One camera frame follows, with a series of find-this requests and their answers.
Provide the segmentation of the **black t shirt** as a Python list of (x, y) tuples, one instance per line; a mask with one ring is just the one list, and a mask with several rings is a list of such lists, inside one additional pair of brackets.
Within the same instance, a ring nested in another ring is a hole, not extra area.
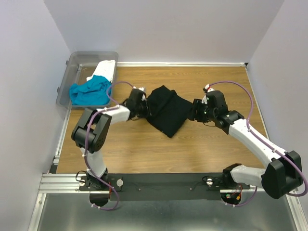
[(147, 121), (169, 138), (178, 132), (193, 106), (164, 85), (154, 89), (147, 102), (151, 112)]

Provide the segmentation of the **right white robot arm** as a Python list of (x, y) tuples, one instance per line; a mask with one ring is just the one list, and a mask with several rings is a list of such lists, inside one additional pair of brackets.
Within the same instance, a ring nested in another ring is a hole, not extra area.
[(307, 186), (300, 155), (295, 151), (287, 152), (270, 142), (240, 113), (228, 110), (226, 103), (217, 106), (212, 100), (205, 103), (194, 99), (188, 118), (202, 123), (214, 122), (217, 128), (240, 141), (262, 162), (264, 168), (242, 164), (225, 168), (221, 176), (224, 187), (231, 189), (238, 183), (254, 185), (264, 189), (270, 197), (279, 199), (290, 195), (292, 190), (301, 185)]

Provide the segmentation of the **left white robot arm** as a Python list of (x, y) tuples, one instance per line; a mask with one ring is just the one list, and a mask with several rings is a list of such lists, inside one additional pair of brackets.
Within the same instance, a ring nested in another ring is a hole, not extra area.
[(86, 108), (73, 129), (71, 138), (80, 148), (85, 163), (89, 165), (84, 177), (76, 176), (80, 188), (105, 191), (113, 187), (121, 191), (123, 180), (113, 180), (103, 160), (102, 147), (112, 124), (146, 118), (151, 114), (146, 99), (126, 99), (122, 104), (104, 108)]

